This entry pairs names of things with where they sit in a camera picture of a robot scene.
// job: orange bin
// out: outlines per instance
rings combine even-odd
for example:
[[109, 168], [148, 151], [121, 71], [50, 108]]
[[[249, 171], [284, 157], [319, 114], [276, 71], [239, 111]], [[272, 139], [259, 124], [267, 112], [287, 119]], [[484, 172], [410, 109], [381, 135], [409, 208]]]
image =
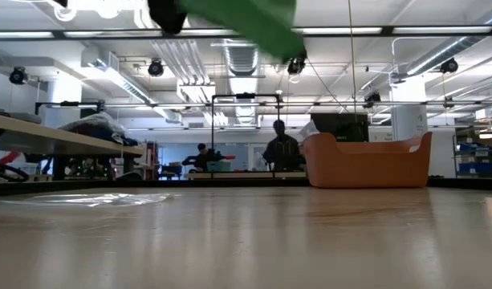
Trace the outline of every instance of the orange bin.
[[431, 132], [380, 143], [339, 143], [330, 133], [318, 133], [303, 146], [315, 187], [408, 188], [423, 187], [428, 180]]

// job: dark clothing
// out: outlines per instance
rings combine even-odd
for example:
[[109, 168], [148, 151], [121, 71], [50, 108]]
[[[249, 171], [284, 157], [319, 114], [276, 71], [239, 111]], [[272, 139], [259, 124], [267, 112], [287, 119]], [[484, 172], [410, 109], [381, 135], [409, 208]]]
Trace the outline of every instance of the dark clothing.
[[277, 136], [268, 145], [263, 158], [274, 162], [274, 170], [293, 169], [299, 165], [299, 144], [292, 136]]
[[225, 157], [223, 157], [220, 152], [214, 153], [212, 149], [209, 149], [206, 154], [197, 155], [194, 167], [203, 169], [203, 172], [208, 172], [208, 166], [206, 164], [209, 161], [220, 161], [224, 159]]

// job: green cloth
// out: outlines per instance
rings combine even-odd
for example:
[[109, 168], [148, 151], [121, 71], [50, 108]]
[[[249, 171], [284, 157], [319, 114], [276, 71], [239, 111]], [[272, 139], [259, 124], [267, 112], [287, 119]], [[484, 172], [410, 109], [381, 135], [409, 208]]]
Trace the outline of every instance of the green cloth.
[[180, 4], [283, 61], [304, 51], [303, 38], [291, 30], [296, 0], [180, 0]]

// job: seated person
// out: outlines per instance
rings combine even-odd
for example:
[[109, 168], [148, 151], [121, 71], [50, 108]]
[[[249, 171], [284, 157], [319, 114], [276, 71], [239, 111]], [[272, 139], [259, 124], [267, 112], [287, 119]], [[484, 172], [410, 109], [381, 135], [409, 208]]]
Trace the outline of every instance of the seated person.
[[285, 123], [282, 120], [276, 120], [273, 127], [277, 137], [267, 145], [263, 158], [268, 163], [274, 162], [274, 171], [300, 170], [303, 157], [299, 153], [298, 142], [285, 134]]
[[220, 152], [215, 153], [213, 149], [207, 149], [205, 144], [198, 144], [197, 150], [199, 150], [199, 154], [196, 157], [187, 157], [181, 164], [193, 165], [198, 172], [208, 172], [208, 166], [206, 164], [209, 161], [225, 159]]

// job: table surface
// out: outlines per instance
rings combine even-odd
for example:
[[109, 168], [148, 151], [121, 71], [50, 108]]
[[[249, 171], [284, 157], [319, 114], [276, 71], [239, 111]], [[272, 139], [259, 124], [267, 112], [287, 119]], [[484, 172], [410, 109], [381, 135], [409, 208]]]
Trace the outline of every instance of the table surface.
[[37, 154], [141, 156], [142, 149], [0, 116], [0, 150]]
[[173, 197], [111, 208], [0, 203], [0, 288], [492, 288], [491, 192], [64, 193]]

